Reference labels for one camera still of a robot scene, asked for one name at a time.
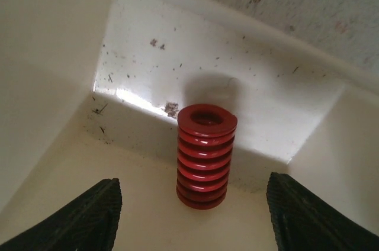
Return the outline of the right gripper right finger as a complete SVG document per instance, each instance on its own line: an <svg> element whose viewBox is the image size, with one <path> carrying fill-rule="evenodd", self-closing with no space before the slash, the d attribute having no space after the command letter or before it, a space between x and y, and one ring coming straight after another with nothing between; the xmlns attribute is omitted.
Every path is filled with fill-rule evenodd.
<svg viewBox="0 0 379 251"><path fill-rule="evenodd" d="M270 174L266 198L278 250L378 250L378 236L285 173Z"/></svg>

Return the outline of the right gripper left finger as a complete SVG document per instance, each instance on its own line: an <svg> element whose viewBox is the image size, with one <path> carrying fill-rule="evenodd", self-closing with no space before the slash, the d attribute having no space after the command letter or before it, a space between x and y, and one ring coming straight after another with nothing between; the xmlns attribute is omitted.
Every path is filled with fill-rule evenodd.
<svg viewBox="0 0 379 251"><path fill-rule="evenodd" d="M112 250L121 208L119 179L103 179L1 250Z"/></svg>

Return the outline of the large red spring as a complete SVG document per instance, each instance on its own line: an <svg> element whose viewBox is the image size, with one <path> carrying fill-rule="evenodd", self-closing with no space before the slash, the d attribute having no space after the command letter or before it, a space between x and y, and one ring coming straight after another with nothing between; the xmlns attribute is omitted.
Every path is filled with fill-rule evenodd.
<svg viewBox="0 0 379 251"><path fill-rule="evenodd" d="M211 104L178 113L176 193L196 210L209 210L226 197L237 118Z"/></svg>

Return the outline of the white spring tray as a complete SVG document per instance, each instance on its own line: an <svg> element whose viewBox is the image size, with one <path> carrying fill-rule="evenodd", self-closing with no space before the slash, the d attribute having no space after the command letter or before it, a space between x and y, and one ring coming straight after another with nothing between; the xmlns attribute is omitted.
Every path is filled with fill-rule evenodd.
<svg viewBox="0 0 379 251"><path fill-rule="evenodd" d="M177 197L178 111L238 119L226 199ZM378 0L1 0L1 241L104 178L115 250L275 250L271 172L378 233Z"/></svg>

